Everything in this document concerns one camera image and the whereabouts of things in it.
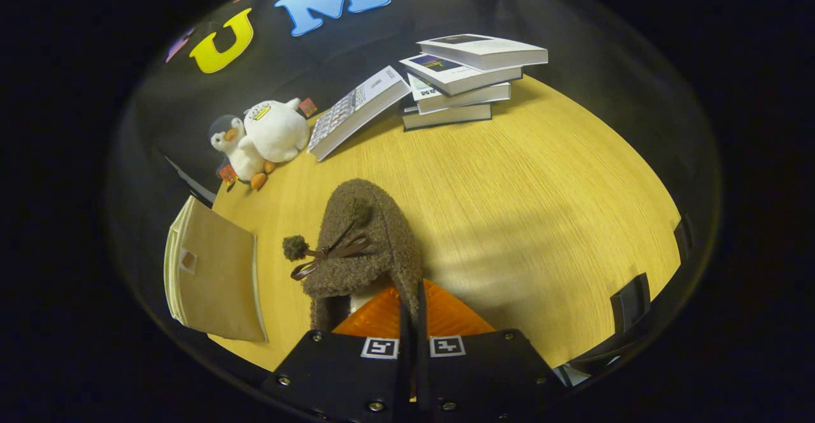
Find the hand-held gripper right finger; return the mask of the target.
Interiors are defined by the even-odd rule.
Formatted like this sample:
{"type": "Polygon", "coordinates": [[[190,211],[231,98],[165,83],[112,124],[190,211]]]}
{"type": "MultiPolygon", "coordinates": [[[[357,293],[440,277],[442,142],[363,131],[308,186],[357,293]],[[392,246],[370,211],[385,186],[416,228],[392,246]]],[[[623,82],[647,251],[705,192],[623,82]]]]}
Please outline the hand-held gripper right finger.
{"type": "Polygon", "coordinates": [[[478,320],[439,285],[420,287],[417,405],[430,422],[533,422],[564,385],[518,329],[472,333],[478,320]]]}

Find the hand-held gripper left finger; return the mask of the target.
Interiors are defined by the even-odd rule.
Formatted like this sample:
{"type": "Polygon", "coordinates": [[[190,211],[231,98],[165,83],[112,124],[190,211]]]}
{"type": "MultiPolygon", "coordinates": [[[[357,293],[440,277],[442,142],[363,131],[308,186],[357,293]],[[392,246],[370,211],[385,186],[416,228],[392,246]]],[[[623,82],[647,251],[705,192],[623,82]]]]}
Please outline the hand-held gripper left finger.
{"type": "Polygon", "coordinates": [[[389,286],[333,330],[306,332],[262,384],[316,422],[395,422],[410,400],[410,316],[389,286]]]}

